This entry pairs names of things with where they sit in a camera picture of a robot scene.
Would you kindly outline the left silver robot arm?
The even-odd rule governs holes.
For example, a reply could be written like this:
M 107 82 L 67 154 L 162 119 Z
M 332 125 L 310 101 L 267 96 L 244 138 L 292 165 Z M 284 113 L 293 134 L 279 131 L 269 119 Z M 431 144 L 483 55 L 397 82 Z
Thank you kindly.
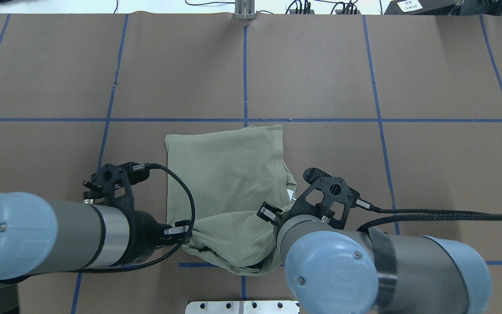
M 151 170 L 166 172 L 187 193 L 190 219 L 158 223 L 135 209 L 131 187 Z M 161 164 L 106 164 L 83 185 L 82 202 L 0 193 L 0 314 L 20 312 L 18 284 L 30 277 L 143 270 L 168 259 L 192 235 L 193 195 Z

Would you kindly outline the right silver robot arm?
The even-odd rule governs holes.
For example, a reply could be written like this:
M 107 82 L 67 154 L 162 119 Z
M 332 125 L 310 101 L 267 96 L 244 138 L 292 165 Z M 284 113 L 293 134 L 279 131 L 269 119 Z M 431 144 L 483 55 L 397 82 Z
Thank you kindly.
M 273 225 L 287 285 L 309 314 L 482 314 L 493 284 L 470 245 L 436 237 L 387 234 L 394 222 L 502 222 L 502 214 L 379 208 L 342 177 L 311 167 L 309 187 L 284 211 L 257 216 Z

